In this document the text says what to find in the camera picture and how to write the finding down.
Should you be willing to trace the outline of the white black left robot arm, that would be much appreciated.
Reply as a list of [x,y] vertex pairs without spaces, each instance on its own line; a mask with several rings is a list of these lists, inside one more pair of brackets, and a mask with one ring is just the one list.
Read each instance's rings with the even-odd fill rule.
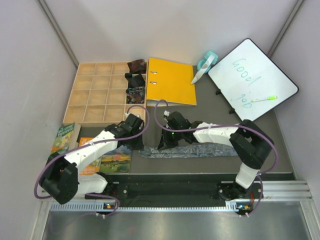
[[144,121],[129,114],[119,124],[111,124],[85,145],[66,153],[52,154],[40,174],[38,184],[59,204],[63,205],[75,197],[98,194],[109,198],[114,187],[95,173],[82,175],[81,172],[106,153],[127,145],[132,150],[142,147]]

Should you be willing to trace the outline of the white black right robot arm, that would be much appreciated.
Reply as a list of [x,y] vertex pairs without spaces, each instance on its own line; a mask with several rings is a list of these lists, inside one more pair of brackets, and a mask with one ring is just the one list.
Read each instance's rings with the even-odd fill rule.
[[189,144],[210,143],[233,147],[241,160],[240,169],[233,183],[217,186],[218,194],[224,200],[234,200],[251,193],[252,184],[274,144],[257,125],[248,119],[226,127],[203,121],[191,123],[177,111],[165,111],[163,118],[166,125],[162,129],[159,149],[174,148],[180,140]]

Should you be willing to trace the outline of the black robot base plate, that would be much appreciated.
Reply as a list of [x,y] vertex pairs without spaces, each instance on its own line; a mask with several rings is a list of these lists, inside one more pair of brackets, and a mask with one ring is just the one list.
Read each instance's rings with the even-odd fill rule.
[[102,191],[121,201],[138,197],[205,197],[213,200],[259,198],[262,187],[252,183],[248,189],[231,180],[232,174],[105,174]]

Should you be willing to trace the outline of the grey blue patterned tie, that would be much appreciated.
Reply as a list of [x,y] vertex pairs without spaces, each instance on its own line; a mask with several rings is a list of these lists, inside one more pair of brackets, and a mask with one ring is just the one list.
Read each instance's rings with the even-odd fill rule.
[[234,157],[238,155],[232,146],[216,143],[177,146],[161,150],[145,146],[138,153],[143,158],[151,159]]

